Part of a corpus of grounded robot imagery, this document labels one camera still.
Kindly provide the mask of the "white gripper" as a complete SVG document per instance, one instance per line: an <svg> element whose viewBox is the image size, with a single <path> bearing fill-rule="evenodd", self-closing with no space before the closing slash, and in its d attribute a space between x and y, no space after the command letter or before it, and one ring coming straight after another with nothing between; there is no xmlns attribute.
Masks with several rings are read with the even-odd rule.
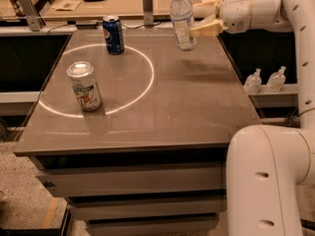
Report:
<svg viewBox="0 0 315 236"><path fill-rule="evenodd" d="M223 31L277 31L282 0L202 0L193 5L194 17L204 19L190 29L193 37L217 36Z"/></svg>

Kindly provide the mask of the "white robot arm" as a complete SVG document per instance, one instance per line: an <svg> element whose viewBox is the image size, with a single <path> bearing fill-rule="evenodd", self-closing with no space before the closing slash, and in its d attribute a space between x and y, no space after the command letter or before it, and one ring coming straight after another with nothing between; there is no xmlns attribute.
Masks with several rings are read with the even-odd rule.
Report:
<svg viewBox="0 0 315 236"><path fill-rule="evenodd" d="M315 179L315 0L203 0L194 36L247 30L292 31L298 128L249 126L226 159L228 236L303 236L295 187Z"/></svg>

